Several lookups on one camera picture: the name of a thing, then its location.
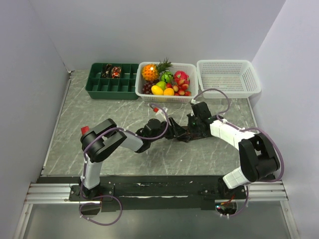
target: gray wall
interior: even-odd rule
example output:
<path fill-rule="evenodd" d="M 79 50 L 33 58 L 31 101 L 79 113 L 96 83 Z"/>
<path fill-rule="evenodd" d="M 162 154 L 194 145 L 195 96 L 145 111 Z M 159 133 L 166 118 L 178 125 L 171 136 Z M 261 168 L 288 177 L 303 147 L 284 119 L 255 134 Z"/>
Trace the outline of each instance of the gray wall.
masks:
<path fill-rule="evenodd" d="M 319 238 L 318 9 L 318 0 L 287 0 L 253 61 L 262 82 L 253 110 L 284 156 L 302 239 Z"/>
<path fill-rule="evenodd" d="M 27 0 L 0 5 L 0 238 L 12 237 L 41 172 L 68 79 Z"/>
<path fill-rule="evenodd" d="M 285 0 L 30 0 L 69 70 L 94 62 L 252 61 Z"/>

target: fruit basket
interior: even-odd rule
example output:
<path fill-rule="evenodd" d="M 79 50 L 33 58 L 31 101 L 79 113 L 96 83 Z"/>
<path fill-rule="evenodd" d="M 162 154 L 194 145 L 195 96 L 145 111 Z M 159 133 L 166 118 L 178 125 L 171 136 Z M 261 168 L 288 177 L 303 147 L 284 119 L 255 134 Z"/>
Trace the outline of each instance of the fruit basket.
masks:
<path fill-rule="evenodd" d="M 119 78 L 102 76 L 108 63 L 94 63 L 91 67 L 85 90 L 92 99 L 136 100 L 135 81 L 138 64 L 110 63 L 112 67 L 120 67 Z"/>
<path fill-rule="evenodd" d="M 146 95 L 143 94 L 143 85 L 146 82 L 142 77 L 142 69 L 147 64 L 158 64 L 159 62 L 142 62 L 139 65 L 136 83 L 135 83 L 135 92 L 140 96 L 143 101 L 147 102 L 171 102 L 171 103 L 189 103 L 194 96 L 198 94 L 198 79 L 196 67 L 192 64 L 183 64 L 183 63 L 172 63 L 172 67 L 169 69 L 173 74 L 176 71 L 184 71 L 189 76 L 189 88 L 188 91 L 191 92 L 191 96 L 160 96 L 160 95 Z"/>
<path fill-rule="evenodd" d="M 261 91 L 253 65 L 246 60 L 200 60 L 197 62 L 200 88 L 216 88 L 229 98 L 248 98 Z M 203 93 L 206 99 L 224 98 L 216 91 Z"/>

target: plastic basket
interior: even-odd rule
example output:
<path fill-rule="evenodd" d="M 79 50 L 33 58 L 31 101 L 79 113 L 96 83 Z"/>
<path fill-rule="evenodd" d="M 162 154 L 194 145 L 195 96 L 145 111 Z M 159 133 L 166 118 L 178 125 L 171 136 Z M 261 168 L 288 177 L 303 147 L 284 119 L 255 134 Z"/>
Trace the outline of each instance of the plastic basket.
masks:
<path fill-rule="evenodd" d="M 198 81 L 202 90 L 217 88 L 229 98 L 248 98 L 261 91 L 253 65 L 246 60 L 200 60 Z M 224 98 L 215 91 L 203 93 L 206 99 Z"/>
<path fill-rule="evenodd" d="M 189 87 L 188 91 L 191 92 L 191 96 L 157 96 L 157 95 L 145 95 L 143 94 L 143 85 L 145 80 L 141 75 L 142 68 L 147 64 L 158 64 L 159 62 L 142 62 L 139 65 L 136 82 L 135 82 L 135 92 L 138 96 L 142 97 L 143 101 L 148 102 L 171 102 L 171 103 L 189 103 L 194 96 L 198 94 L 198 79 L 196 67 L 192 64 L 182 64 L 182 63 L 172 63 L 173 67 L 170 68 L 173 74 L 176 71 L 184 71 L 189 75 Z"/>

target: green tray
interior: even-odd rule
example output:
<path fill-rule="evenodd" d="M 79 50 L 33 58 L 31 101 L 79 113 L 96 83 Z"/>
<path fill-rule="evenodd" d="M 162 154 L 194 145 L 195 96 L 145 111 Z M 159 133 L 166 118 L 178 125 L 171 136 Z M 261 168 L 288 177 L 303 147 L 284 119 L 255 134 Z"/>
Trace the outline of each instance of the green tray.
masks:
<path fill-rule="evenodd" d="M 111 63 L 112 66 L 121 66 L 119 79 L 101 78 L 101 72 L 108 63 L 94 63 L 91 67 L 85 90 L 92 99 L 105 100 L 136 100 L 135 80 L 138 64 Z"/>

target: white wall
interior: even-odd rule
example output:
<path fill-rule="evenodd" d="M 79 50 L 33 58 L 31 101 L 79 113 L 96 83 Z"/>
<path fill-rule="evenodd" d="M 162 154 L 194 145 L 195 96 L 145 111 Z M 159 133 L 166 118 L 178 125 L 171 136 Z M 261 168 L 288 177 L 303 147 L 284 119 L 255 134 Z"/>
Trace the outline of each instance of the white wall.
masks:
<path fill-rule="evenodd" d="M 318 9 L 318 0 L 287 0 L 253 60 L 262 82 L 253 110 L 283 153 L 303 239 L 319 238 Z"/>
<path fill-rule="evenodd" d="M 252 60 L 285 0 L 30 0 L 69 70 Z"/>
<path fill-rule="evenodd" d="M 0 238 L 12 238 L 41 172 L 67 71 L 27 0 L 0 5 Z"/>

